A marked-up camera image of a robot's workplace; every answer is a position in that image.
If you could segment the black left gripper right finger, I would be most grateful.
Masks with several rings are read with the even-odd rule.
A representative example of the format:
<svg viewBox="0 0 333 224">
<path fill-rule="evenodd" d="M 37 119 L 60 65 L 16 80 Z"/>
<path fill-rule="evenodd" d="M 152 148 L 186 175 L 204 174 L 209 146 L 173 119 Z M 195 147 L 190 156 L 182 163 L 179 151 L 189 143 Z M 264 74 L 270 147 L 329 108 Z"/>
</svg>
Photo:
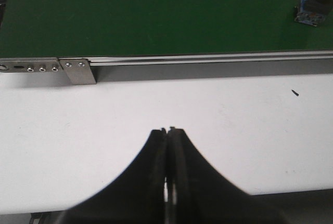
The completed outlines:
<svg viewBox="0 0 333 224">
<path fill-rule="evenodd" d="M 284 223 L 283 215 L 222 176 L 183 129 L 167 133 L 169 223 Z"/>
</svg>

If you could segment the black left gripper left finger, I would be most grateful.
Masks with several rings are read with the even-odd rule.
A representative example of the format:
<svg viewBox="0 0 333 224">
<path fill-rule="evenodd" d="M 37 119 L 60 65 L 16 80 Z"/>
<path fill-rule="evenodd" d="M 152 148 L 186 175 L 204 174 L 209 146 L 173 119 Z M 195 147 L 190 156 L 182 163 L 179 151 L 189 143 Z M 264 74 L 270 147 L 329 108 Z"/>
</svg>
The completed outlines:
<svg viewBox="0 0 333 224">
<path fill-rule="evenodd" d="M 164 223 L 166 131 L 152 130 L 130 165 L 59 223 Z"/>
</svg>

